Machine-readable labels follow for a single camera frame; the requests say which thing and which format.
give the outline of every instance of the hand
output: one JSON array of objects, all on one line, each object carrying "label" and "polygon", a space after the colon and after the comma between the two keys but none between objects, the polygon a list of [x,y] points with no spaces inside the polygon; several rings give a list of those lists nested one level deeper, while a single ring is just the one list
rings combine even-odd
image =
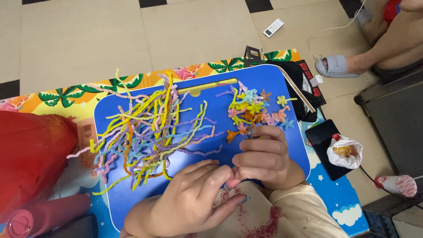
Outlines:
[{"label": "hand", "polygon": [[133,216],[140,221],[139,228],[136,224],[127,226],[127,220],[133,220],[130,213],[135,213],[131,209],[125,219],[126,230],[132,235],[140,234],[135,229],[142,229],[150,235],[170,237],[208,230],[222,223],[246,195],[235,195],[213,208],[220,187],[234,178],[229,166],[218,164],[219,161],[204,160],[182,169],[153,205],[144,206]]},{"label": "hand", "polygon": [[261,180],[266,188],[279,190],[294,187],[305,180],[303,170],[289,158],[285,133],[278,127],[262,125],[251,130],[261,139],[244,140],[243,153],[232,158],[235,179],[226,182],[232,188],[244,179]]}]

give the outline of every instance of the blue lap desk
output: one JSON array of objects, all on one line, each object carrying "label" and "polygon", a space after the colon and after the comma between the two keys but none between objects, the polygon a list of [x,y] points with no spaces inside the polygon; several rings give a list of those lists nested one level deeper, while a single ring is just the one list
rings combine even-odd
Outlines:
[{"label": "blue lap desk", "polygon": [[[176,83],[177,89],[189,88],[198,86],[206,83],[214,83],[222,80],[236,78],[241,81],[248,89],[256,89],[258,94],[261,93],[262,89],[266,92],[271,92],[270,106],[267,107],[267,112],[277,112],[281,109],[281,105],[277,105],[277,96],[286,96],[289,98],[289,93],[286,87],[284,76],[277,66],[273,65],[259,65],[246,69],[240,69],[236,71],[221,73],[217,75],[211,75],[202,78],[196,78],[193,80],[183,81]],[[239,89],[238,83],[233,83],[233,87]],[[134,90],[131,92],[132,96],[145,94],[151,95],[156,90],[162,90],[163,86],[156,86],[151,88]],[[228,117],[228,106],[232,102],[233,95],[225,94],[220,97],[216,97],[217,94],[230,90],[230,84],[219,85],[214,88],[203,89],[201,94],[197,97],[193,97],[190,94],[187,95],[185,100],[182,102],[180,110],[186,108],[193,108],[191,111],[181,112],[179,116],[179,122],[190,121],[197,117],[200,112],[200,104],[204,104],[204,100],[207,101],[208,106],[205,117],[216,121],[215,133],[227,130],[237,131],[236,125],[233,125],[233,121]],[[119,112],[118,105],[127,111],[129,109],[129,99],[120,98],[115,95],[109,95],[101,99],[96,108],[94,109],[94,122],[96,126],[97,134],[104,133],[107,129],[111,119],[106,119],[107,116],[116,115]],[[288,105],[291,110],[286,110],[287,120],[294,120],[294,128],[287,129],[285,131],[286,140],[288,142],[289,157],[296,161],[299,166],[304,170],[305,177],[307,178],[310,173],[310,164],[307,157],[307,152],[301,136],[301,131],[297,124],[292,103],[289,101]],[[204,120],[203,125],[211,125],[212,123]],[[191,125],[186,124],[176,128],[176,133],[182,133],[190,130]],[[201,131],[196,132],[195,136],[201,134],[210,134],[212,128],[205,128]],[[222,151],[218,154],[211,154],[206,158],[201,155],[188,155],[182,152],[175,152],[169,157],[170,166],[168,167],[169,176],[174,176],[182,168],[199,162],[204,159],[220,160],[220,165],[227,164],[233,167],[232,157],[235,154],[241,153],[239,143],[245,140],[247,136],[237,135],[235,139],[228,144],[226,140],[227,133],[220,136],[207,138],[199,144],[193,144],[186,147],[190,151],[202,151],[204,153],[219,149],[220,145],[223,145]],[[181,138],[174,138],[173,142],[177,143]],[[105,160],[109,159],[110,155],[105,156]],[[116,158],[113,163],[110,164],[110,172],[107,175],[107,187],[110,186],[117,179],[125,177],[126,173],[123,170],[123,158]],[[161,166],[156,169],[152,174],[161,172]],[[140,185],[132,191],[130,188],[131,178],[128,178],[107,192],[109,200],[110,215],[112,222],[117,230],[121,230],[124,224],[124,218],[129,212],[132,206],[144,198],[151,197],[158,194],[163,194],[169,181],[164,176],[151,177],[148,179],[147,185],[144,185],[141,181]]]}]

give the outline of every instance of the paper cup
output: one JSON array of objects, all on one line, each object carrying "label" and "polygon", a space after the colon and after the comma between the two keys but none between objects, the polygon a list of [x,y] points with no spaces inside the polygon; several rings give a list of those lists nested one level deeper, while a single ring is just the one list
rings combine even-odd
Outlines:
[{"label": "paper cup", "polygon": [[384,188],[391,193],[413,197],[417,193],[417,185],[414,179],[408,175],[380,176],[374,178],[377,188]]}]

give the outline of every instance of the cable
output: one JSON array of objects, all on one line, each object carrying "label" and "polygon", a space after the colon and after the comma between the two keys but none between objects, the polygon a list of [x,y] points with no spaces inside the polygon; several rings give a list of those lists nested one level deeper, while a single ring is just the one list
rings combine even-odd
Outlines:
[{"label": "cable", "polygon": [[[398,196],[397,194],[393,194],[393,193],[391,193],[391,192],[389,192],[388,190],[386,190],[386,189],[384,189],[384,188],[382,188],[381,186],[379,186],[379,184],[377,184],[376,183],[376,181],[374,180],[374,179],[372,179],[371,177],[370,177],[370,175],[363,169],[363,167],[360,165],[360,169],[364,172],[364,174],[374,183],[374,184],[376,184],[379,188],[381,188],[383,191],[385,191],[385,192],[387,192],[387,193],[389,193],[389,194],[391,194],[392,196],[395,196],[395,197],[397,197],[397,198],[400,198],[400,199],[403,199],[404,201],[407,201],[407,199],[405,199],[405,198],[403,198],[403,197],[401,197],[401,196]],[[416,206],[416,207],[418,207],[418,208],[420,208],[420,209],[422,209],[423,210],[423,207],[421,207],[421,206],[419,206],[419,205],[414,205],[414,206]]]},{"label": "cable", "polygon": [[[358,12],[360,12],[361,11],[361,9],[364,7],[364,3],[366,2],[366,0],[364,0],[363,1],[363,4],[361,5],[361,7],[360,7],[360,9],[358,10]],[[354,18],[351,20],[351,22],[350,23],[348,23],[348,25],[346,25],[346,26],[342,26],[342,27],[333,27],[333,28],[328,28],[328,29],[324,29],[324,30],[319,30],[318,32],[316,32],[316,33],[314,33],[313,35],[311,35],[310,36],[310,38],[308,39],[308,49],[310,50],[310,52],[311,52],[311,55],[314,57],[314,59],[318,59],[319,60],[319,62],[320,62],[320,65],[321,65],[321,68],[323,69],[323,76],[325,76],[324,75],[324,65],[321,63],[321,58],[322,58],[322,55],[320,55],[320,58],[317,58],[316,56],[314,56],[314,54],[313,54],[313,51],[311,50],[311,46],[310,46],[310,42],[311,42],[311,38],[314,36],[314,35],[316,35],[317,33],[319,33],[319,32],[322,32],[322,31],[325,31],[325,30],[332,30],[332,29],[341,29],[341,28],[345,28],[345,27],[347,27],[347,26],[349,26],[349,25],[351,25],[351,23],[357,18],[357,16],[358,16],[358,14],[357,15],[355,15],[354,16]]]}]

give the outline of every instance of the tile floor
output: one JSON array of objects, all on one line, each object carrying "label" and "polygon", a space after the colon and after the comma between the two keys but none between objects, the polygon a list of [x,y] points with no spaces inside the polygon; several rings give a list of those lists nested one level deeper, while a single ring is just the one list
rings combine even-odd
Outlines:
[{"label": "tile floor", "polygon": [[[315,75],[308,39],[349,22],[340,0],[260,0],[261,6],[253,0],[22,2],[0,0],[0,83],[20,80],[15,93],[22,95],[109,79],[117,66],[121,75],[131,75],[238,57],[246,45],[296,48]],[[276,18],[285,25],[267,38],[262,32]],[[311,46],[316,55],[353,55],[369,47],[355,24],[316,34]],[[365,73],[324,80],[325,116],[363,144],[363,166],[371,176],[392,174],[368,118],[353,102],[377,78]],[[363,205],[386,195],[360,170],[347,176]]]}]

